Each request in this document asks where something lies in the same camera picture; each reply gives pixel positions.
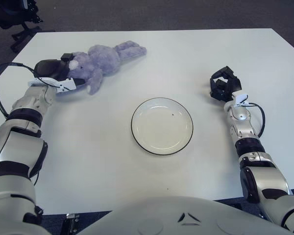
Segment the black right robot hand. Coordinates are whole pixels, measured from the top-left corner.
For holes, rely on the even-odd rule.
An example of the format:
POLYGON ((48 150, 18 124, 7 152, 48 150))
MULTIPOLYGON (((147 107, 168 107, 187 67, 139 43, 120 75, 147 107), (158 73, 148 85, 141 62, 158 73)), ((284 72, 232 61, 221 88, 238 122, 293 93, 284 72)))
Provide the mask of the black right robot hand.
POLYGON ((215 72, 210 78, 210 96, 216 100, 232 101, 232 94, 242 89, 240 80, 229 66, 215 72))

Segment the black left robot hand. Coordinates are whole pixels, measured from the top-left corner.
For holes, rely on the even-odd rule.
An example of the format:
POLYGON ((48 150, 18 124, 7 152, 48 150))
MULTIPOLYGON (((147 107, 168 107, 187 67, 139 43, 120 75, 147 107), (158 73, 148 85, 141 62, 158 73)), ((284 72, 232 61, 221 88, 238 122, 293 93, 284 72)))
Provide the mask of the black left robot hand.
POLYGON ((75 57, 72 53, 64 53, 59 60, 42 60, 34 68, 35 77, 62 90, 74 90, 85 84, 90 76, 85 63, 75 57))

